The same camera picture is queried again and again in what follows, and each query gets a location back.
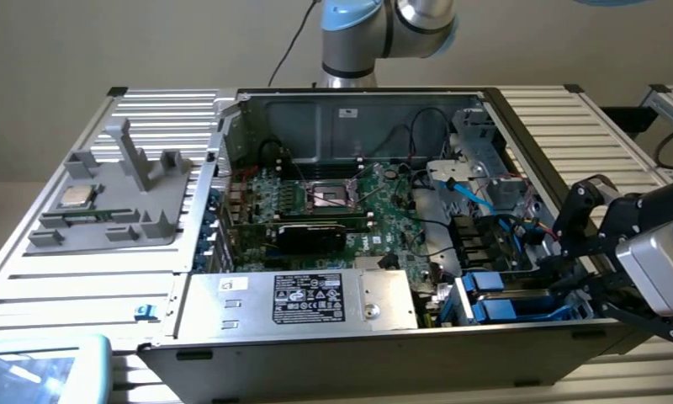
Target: blue latch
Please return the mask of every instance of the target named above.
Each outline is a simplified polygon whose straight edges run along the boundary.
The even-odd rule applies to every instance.
[[[509,299],[480,300],[471,309],[477,322],[509,322],[516,319]]]
[[[155,305],[141,305],[135,309],[135,321],[151,321],[157,320],[157,306]]]
[[[471,272],[464,276],[467,292],[501,292],[504,281],[499,272]]]

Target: power supply label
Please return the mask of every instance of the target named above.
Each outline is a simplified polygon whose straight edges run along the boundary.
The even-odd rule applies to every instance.
[[[341,274],[276,275],[272,319],[277,324],[343,322]]]

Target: cable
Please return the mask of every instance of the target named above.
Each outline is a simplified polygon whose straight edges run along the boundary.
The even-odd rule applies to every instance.
[[[416,142],[415,142],[415,124],[416,124],[416,120],[419,119],[419,116],[424,112],[427,112],[427,111],[436,111],[441,115],[441,117],[444,119],[444,124],[445,124],[445,127],[444,127],[444,139],[445,140],[449,139],[451,122],[449,122],[449,118],[447,118],[447,114],[437,107],[427,107],[427,108],[420,109],[416,112],[415,117],[412,118],[412,125],[408,127],[408,158],[409,158],[409,160],[411,160],[411,158],[413,156],[416,156]]]
[[[449,189],[449,187],[447,187],[447,183],[445,182],[441,182],[441,186],[447,189]],[[484,199],[481,199],[479,196],[476,196],[476,194],[467,188],[464,188],[464,186],[461,186],[461,184],[459,183],[455,183],[453,184],[453,190],[457,191],[460,194],[463,194],[468,199],[471,199],[473,202],[476,202],[477,204],[485,206],[489,210],[489,212],[495,212],[496,209],[493,208],[493,205],[489,204]]]
[[[373,148],[373,150],[367,153],[368,157],[373,157],[373,155],[377,153],[379,150],[381,150],[381,147],[392,140],[393,134],[399,131],[399,129],[407,130],[407,133],[409,133],[409,129],[407,124],[397,124],[391,130],[389,133],[387,134],[387,137],[381,141],[381,143],[377,144],[377,146]]]
[[[653,159],[656,160],[656,165],[663,168],[669,168],[671,170],[673,170],[673,165],[664,164],[661,161],[661,150],[665,147],[665,145],[671,143],[672,140],[673,140],[673,132],[668,136],[665,136],[663,140],[659,142],[659,144],[656,145],[656,151],[653,153],[655,154]]]
[[[411,187],[411,183],[415,181],[415,176],[419,175],[419,173],[421,173],[421,172],[427,172],[427,170],[417,170],[415,172],[415,170],[412,170],[412,168],[404,162],[400,164],[400,166],[401,165],[404,165],[408,168],[409,173],[412,173],[412,177],[409,179],[409,184],[408,184],[409,187]],[[400,176],[400,179],[396,182],[396,186],[393,187],[392,199],[395,199],[395,197],[396,197],[396,193],[399,192],[399,188],[400,188],[400,185],[401,185],[401,180],[404,179],[404,177],[407,177],[407,176],[405,175]],[[447,230],[449,230],[449,225],[448,224],[441,223],[440,221],[431,221],[431,220],[427,220],[427,219],[420,219],[417,217],[413,217],[407,212],[401,211],[400,206],[397,206],[397,208],[399,209],[396,211],[400,212],[400,215],[404,216],[407,219],[409,219],[412,221],[417,221],[420,223],[432,223],[435,225],[444,226],[447,228]]]
[[[265,147],[268,144],[276,144],[279,147],[281,147],[281,140],[280,139],[275,139],[275,138],[269,138],[269,139],[264,139],[261,141],[261,143],[259,143],[259,148],[257,148],[257,166],[260,167],[264,167],[264,163],[261,161],[261,154],[264,153],[264,150],[265,150]]]
[[[533,222],[535,221],[524,220],[524,223],[533,223]],[[548,227],[547,225],[544,225],[543,222],[539,222],[539,227],[543,228],[543,230],[547,232],[547,234],[551,236],[551,238],[553,238],[553,241],[557,242],[559,241],[559,237],[555,234],[555,232],[551,230],[551,227]]]
[[[421,231],[419,232],[419,235],[417,235],[415,238],[412,238],[412,242],[408,244],[408,251],[412,253],[412,255],[413,255],[415,257],[419,257],[419,258],[428,258],[428,257],[433,257],[433,256],[435,256],[435,255],[437,255],[437,254],[441,254],[444,251],[449,251],[451,249],[455,249],[455,250],[456,250],[456,248],[455,248],[453,246],[451,246],[451,247],[443,248],[441,250],[439,250],[437,252],[433,252],[433,253],[431,253],[431,254],[417,254],[417,253],[415,252],[415,243],[416,243],[416,239],[419,238],[419,236],[420,236],[423,233],[424,233],[424,230],[421,230]]]
[[[272,86],[273,78],[277,75],[277,72],[280,71],[281,64],[287,60],[287,57],[289,56],[289,52],[292,51],[292,48],[295,47],[295,42],[297,38],[300,37],[301,30],[304,29],[304,25],[307,24],[307,20],[309,18],[309,15],[312,14],[312,10],[315,9],[316,4],[319,3],[320,0],[312,0],[312,4],[309,4],[309,8],[307,9],[307,13],[304,14],[304,19],[301,19],[301,24],[300,28],[296,30],[295,37],[292,38],[292,42],[289,43],[289,47],[287,48],[287,52],[284,52],[284,56],[281,57],[280,63],[273,69],[272,72],[272,77],[269,77],[269,84],[267,84],[268,87]]]

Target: chip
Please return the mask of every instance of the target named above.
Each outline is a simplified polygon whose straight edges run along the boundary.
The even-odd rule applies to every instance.
[[[96,194],[95,185],[71,185],[60,198],[60,209],[84,209],[92,205]]]

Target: metal panel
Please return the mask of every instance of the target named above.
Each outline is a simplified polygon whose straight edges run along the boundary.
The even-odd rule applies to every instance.
[[[180,403],[145,363],[131,354],[112,359],[111,403]],[[673,404],[673,344],[653,338],[625,355],[597,357],[577,368],[553,387],[521,387],[488,391],[444,392],[419,396],[389,396],[340,400],[365,403],[508,403],[568,402],[569,404]]]
[[[0,338],[100,332],[113,347],[135,349],[160,334],[173,272],[192,265],[188,247],[195,245],[192,230],[204,211],[195,192],[211,186],[209,175],[205,184],[196,180],[216,136],[216,101],[215,90],[129,91],[108,98],[75,148],[91,147],[99,162],[120,159],[115,141],[103,130],[112,115],[131,119],[132,139],[148,158],[157,159],[165,149],[183,151],[195,165],[181,205],[180,234],[167,246],[24,257],[25,234],[37,227],[35,219],[65,179],[60,167],[0,254]],[[135,309],[144,304],[157,306],[156,322],[135,321]]]
[[[379,396],[521,383],[551,385],[629,333],[612,322],[580,326],[393,331],[363,338],[239,345],[209,339],[189,340],[187,346],[163,341],[139,356],[189,402],[269,402],[344,393]],[[593,330],[599,330],[597,338],[579,337]],[[204,375],[212,381],[195,383]]]
[[[669,182],[655,164],[581,93],[564,88],[509,87],[501,92],[568,185],[604,173],[623,194]],[[516,155],[507,151],[517,162]],[[524,170],[516,163],[521,174]],[[605,210],[595,210],[600,224]]]
[[[319,322],[311,318],[304,320],[307,313],[317,310],[315,294],[317,290],[301,290],[301,299],[292,301],[285,293],[284,307],[275,304],[276,294],[275,276],[307,277],[309,275],[335,277],[343,295],[336,303],[327,301],[327,290],[321,296],[328,318],[332,312],[343,321]],[[317,278],[312,279],[319,288]],[[225,289],[224,284],[240,286]],[[299,336],[325,335],[349,331],[416,329],[413,304],[404,271],[360,269],[333,270],[328,273],[315,271],[289,271],[288,273],[251,273],[251,274],[197,274],[189,281],[188,297],[184,315],[180,323],[180,338],[248,338],[253,336]],[[276,322],[275,315],[284,313],[295,323]]]

